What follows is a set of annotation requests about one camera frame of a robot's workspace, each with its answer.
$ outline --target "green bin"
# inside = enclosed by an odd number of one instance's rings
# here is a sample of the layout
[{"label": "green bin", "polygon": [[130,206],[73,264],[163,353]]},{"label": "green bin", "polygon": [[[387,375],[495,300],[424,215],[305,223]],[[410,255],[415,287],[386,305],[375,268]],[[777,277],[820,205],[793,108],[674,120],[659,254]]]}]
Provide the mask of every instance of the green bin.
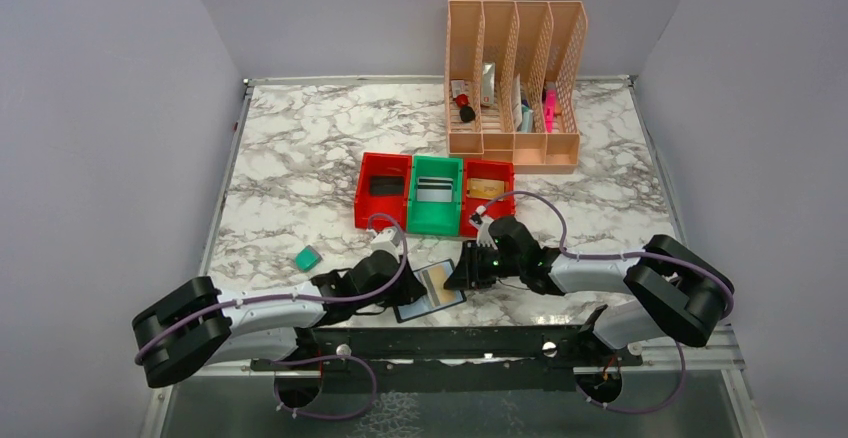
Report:
[{"label": "green bin", "polygon": [[[418,201],[418,177],[431,176],[453,180],[453,196],[445,203]],[[406,230],[422,235],[459,234],[459,214],[462,208],[462,160],[437,156],[415,156],[409,183],[409,205]]]}]

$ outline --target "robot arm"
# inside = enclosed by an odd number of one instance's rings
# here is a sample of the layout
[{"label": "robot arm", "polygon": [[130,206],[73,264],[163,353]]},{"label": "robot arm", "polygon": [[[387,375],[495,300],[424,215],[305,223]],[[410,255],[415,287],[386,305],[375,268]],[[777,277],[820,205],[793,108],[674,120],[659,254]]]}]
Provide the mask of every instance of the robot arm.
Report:
[{"label": "robot arm", "polygon": [[[481,230],[489,236],[463,243],[462,256],[446,288],[488,288],[497,278],[518,276],[539,294],[605,291],[633,295],[635,301],[603,307],[587,323],[592,333],[586,339],[609,351],[661,336],[704,346],[728,306],[720,286],[691,267],[629,257],[633,253],[624,252],[620,259],[603,261],[591,256],[581,259],[579,254],[569,257],[558,248],[539,246],[514,216],[488,221]],[[708,270],[733,292],[730,280],[669,236],[654,236],[644,251],[643,255],[668,257]]]},{"label": "robot arm", "polygon": [[[346,321],[372,304],[388,308],[415,302],[427,290],[408,263],[394,284],[378,295],[344,301],[375,291],[394,277],[400,266],[398,241],[394,229],[383,230],[372,242],[374,252],[353,268],[275,288],[273,295],[218,290],[208,276],[188,281],[133,319],[148,385],[177,383],[212,363],[283,359],[298,348],[296,329]],[[280,296],[288,299],[274,299]],[[196,319],[162,338],[166,330],[197,313],[201,314]],[[151,347],[156,338],[159,341]]]}]

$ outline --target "green block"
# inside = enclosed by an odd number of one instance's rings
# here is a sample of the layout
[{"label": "green block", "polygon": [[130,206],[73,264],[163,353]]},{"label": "green block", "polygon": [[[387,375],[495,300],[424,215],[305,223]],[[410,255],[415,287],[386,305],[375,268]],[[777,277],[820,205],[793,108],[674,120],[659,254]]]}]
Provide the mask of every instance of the green block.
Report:
[{"label": "green block", "polygon": [[300,268],[301,271],[309,271],[312,268],[315,268],[321,261],[321,255],[315,251],[315,248],[311,246],[307,246],[300,253],[297,254],[297,257],[294,259],[294,264]]},{"label": "green block", "polygon": [[[417,201],[418,177],[432,176],[453,180],[451,201],[435,203]],[[406,230],[422,235],[459,234],[459,214],[462,209],[462,160],[437,156],[415,156],[409,183]]]}]

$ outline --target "red object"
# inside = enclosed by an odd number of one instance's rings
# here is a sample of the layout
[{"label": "red object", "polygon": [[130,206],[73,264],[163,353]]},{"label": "red object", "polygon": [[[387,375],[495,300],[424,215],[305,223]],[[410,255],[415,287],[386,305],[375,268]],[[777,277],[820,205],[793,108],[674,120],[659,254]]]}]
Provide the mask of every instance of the red object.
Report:
[{"label": "red object", "polygon": [[465,94],[457,96],[456,98],[453,99],[453,101],[454,101],[454,103],[456,103],[456,106],[458,106],[460,108],[462,108],[463,106],[468,106],[468,103],[469,103],[468,96],[465,95]]},{"label": "red object", "polygon": [[[477,228],[468,222],[471,215],[477,210],[480,205],[486,204],[489,200],[482,198],[469,198],[468,179],[483,178],[487,180],[498,180],[504,182],[504,191],[512,191],[515,189],[515,172],[512,163],[504,163],[499,161],[484,161],[484,160],[465,160],[465,165],[462,171],[462,211],[459,214],[459,234],[467,237],[476,237]],[[492,218],[500,218],[502,216],[515,214],[515,196],[509,196],[492,206],[486,212],[486,215]]]},{"label": "red object", "polygon": [[[411,155],[363,154],[359,182],[356,184],[356,198],[353,202],[353,225],[357,228],[365,228],[368,226],[368,217],[381,212],[396,219],[401,228],[406,230],[406,200],[409,197],[411,172]],[[372,196],[369,190],[372,176],[402,176],[404,178],[403,195]],[[384,218],[375,218],[373,225],[375,230],[381,231],[391,226],[391,223]]]}]

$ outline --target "gray wall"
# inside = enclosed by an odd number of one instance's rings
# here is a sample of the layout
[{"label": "gray wall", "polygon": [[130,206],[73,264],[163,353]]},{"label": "gray wall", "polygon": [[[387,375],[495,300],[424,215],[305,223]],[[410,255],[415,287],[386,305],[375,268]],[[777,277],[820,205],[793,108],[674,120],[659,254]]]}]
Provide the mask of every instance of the gray wall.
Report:
[{"label": "gray wall", "polygon": [[137,435],[130,320],[197,272],[240,79],[200,0],[0,0],[4,437]]},{"label": "gray wall", "polygon": [[769,436],[845,436],[848,0],[682,0],[637,81],[692,247],[735,280]]},{"label": "gray wall", "polygon": [[[582,0],[584,75],[638,73],[679,0]],[[447,0],[203,0],[242,74],[444,73]]]}]

